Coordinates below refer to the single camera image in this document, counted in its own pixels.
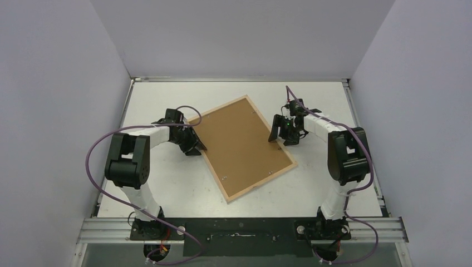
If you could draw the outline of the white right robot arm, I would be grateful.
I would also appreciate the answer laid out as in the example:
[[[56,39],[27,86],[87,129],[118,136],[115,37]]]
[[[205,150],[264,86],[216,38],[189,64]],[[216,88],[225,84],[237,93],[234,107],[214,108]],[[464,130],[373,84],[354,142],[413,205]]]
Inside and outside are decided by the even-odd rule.
[[[314,134],[327,144],[327,167],[333,185],[318,211],[322,219],[314,224],[316,234],[327,239],[337,231],[335,220],[345,218],[349,191],[371,171],[366,157],[367,138],[363,128],[345,128],[320,110],[306,110],[302,104],[301,98],[288,101],[281,113],[274,115],[268,141],[282,139],[284,146],[294,146]]]

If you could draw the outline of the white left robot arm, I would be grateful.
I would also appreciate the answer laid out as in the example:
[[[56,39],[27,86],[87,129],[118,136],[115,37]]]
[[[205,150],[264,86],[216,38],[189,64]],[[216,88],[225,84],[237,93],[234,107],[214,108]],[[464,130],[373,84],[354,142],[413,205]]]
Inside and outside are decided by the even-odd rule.
[[[125,193],[136,219],[145,224],[144,232],[154,240],[165,235],[166,224],[163,208],[147,182],[151,149],[172,143],[187,156],[200,156],[207,149],[194,130],[202,118],[190,124],[181,109],[182,106],[167,109],[163,118],[142,130],[129,127],[127,133],[113,133],[104,169],[105,178]]]

